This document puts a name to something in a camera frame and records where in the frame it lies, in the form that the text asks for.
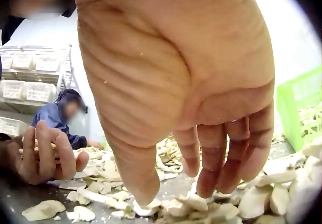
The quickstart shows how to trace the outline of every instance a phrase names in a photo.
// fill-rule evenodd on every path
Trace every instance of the dark sleeve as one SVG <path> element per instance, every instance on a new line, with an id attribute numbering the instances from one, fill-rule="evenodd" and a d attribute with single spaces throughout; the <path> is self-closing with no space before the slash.
<path id="1" fill-rule="evenodd" d="M 46 121 L 48 127 L 58 128 L 62 132 L 66 133 L 73 149 L 86 147 L 86 138 L 84 136 L 70 134 L 69 127 L 66 124 L 62 123 L 57 116 L 50 116 L 47 112 L 41 112 L 39 114 L 39 120 Z"/>

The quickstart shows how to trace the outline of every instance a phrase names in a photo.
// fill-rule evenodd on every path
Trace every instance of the hood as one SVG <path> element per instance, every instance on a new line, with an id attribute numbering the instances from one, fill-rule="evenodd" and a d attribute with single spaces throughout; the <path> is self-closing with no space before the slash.
<path id="1" fill-rule="evenodd" d="M 86 114 L 87 113 L 87 106 L 85 105 L 82 97 L 80 94 L 74 90 L 74 89 L 66 89 L 61 91 L 58 94 L 58 98 L 56 99 L 55 103 L 59 107 L 63 107 L 65 104 L 67 104 L 69 101 L 77 101 L 81 110 Z"/>

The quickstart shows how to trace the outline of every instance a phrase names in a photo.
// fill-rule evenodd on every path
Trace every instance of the plastic crate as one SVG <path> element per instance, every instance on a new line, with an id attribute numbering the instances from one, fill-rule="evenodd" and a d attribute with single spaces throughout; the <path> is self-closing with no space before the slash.
<path id="1" fill-rule="evenodd" d="M 277 87 L 277 110 L 284 135 L 295 151 L 322 134 L 322 68 Z"/>
<path id="2" fill-rule="evenodd" d="M 23 121 L 0 117 L 0 132 L 3 132 L 5 134 L 19 136 L 23 134 L 28 127 L 29 125 L 24 123 Z"/>
<path id="3" fill-rule="evenodd" d="M 12 62 L 13 69 L 34 70 L 36 68 L 33 55 L 16 54 Z"/>
<path id="4" fill-rule="evenodd" d="M 3 98 L 3 84 L 6 80 L 0 81 L 0 98 Z"/>
<path id="5" fill-rule="evenodd" d="M 62 58 L 59 56 L 35 56 L 36 70 L 57 72 Z"/>
<path id="6" fill-rule="evenodd" d="M 52 102 L 56 95 L 53 84 L 42 82 L 26 82 L 26 100 L 35 102 Z"/>
<path id="7" fill-rule="evenodd" d="M 11 69 L 14 55 L 1 54 L 2 69 Z"/>
<path id="8" fill-rule="evenodd" d="M 3 82 L 3 98 L 26 100 L 26 82 L 8 80 Z"/>

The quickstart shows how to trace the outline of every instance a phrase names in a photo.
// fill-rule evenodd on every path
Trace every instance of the worker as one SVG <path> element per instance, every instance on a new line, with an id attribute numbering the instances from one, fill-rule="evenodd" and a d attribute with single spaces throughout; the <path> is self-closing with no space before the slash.
<path id="1" fill-rule="evenodd" d="M 4 45 L 10 40 L 17 27 L 25 17 L 32 14 L 32 10 L 48 5 L 46 0 L 0 0 L 0 28 L 1 41 Z M 71 16 L 75 9 L 74 0 L 71 5 L 60 7 L 63 16 Z M 35 138 L 39 152 L 34 151 Z M 55 151 L 51 142 L 56 144 Z M 19 149 L 23 148 L 23 158 Z M 59 156 L 60 164 L 56 165 L 55 156 Z M 0 134 L 0 168 L 9 169 L 17 173 L 24 181 L 30 184 L 42 184 L 49 179 L 71 179 L 77 171 L 82 171 L 88 163 L 89 155 L 81 152 L 75 159 L 68 136 L 58 128 L 48 127 L 44 120 L 40 120 L 35 127 L 30 126 L 25 133 L 16 138 L 7 134 Z"/>
<path id="2" fill-rule="evenodd" d="M 200 196 L 215 189 L 230 193 L 241 179 L 257 176 L 273 135 L 275 72 L 255 0 L 76 5 L 100 122 L 122 180 L 139 204 L 148 204 L 159 190 L 155 146 L 170 132 L 191 177 L 199 172 L 202 147 Z"/>
<path id="3" fill-rule="evenodd" d="M 95 147 L 103 150 L 104 147 L 99 142 L 69 133 L 67 124 L 77 113 L 87 113 L 83 99 L 74 89 L 62 90 L 54 103 L 48 103 L 36 112 L 31 125 L 36 127 L 40 120 L 44 120 L 48 127 L 58 128 L 66 133 L 73 149 Z"/>

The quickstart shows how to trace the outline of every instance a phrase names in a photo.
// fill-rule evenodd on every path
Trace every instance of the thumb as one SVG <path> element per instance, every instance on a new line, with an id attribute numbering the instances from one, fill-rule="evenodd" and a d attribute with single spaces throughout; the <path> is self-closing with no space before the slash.
<path id="1" fill-rule="evenodd" d="M 124 185 L 138 204 L 148 205 L 160 188 L 155 170 L 156 146 L 132 146 L 113 136 L 108 136 L 108 143 L 113 150 Z"/>

